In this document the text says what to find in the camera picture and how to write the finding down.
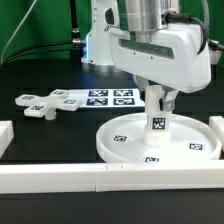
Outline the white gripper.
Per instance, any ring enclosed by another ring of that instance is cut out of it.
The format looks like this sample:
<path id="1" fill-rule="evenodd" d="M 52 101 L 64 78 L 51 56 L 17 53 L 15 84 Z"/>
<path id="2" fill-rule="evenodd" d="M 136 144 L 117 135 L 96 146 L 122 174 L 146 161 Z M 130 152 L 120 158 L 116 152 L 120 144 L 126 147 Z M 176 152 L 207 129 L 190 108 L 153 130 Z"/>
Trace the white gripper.
<path id="1" fill-rule="evenodd" d="M 153 32 L 150 43 L 136 42 L 128 31 L 111 27 L 109 44 L 115 66 L 134 75 L 141 100 L 145 99 L 148 80 L 164 85 L 165 112 L 175 109 L 177 90 L 199 91 L 211 81 L 208 46 L 198 53 L 201 46 L 198 25 L 169 24 L 167 29 Z"/>

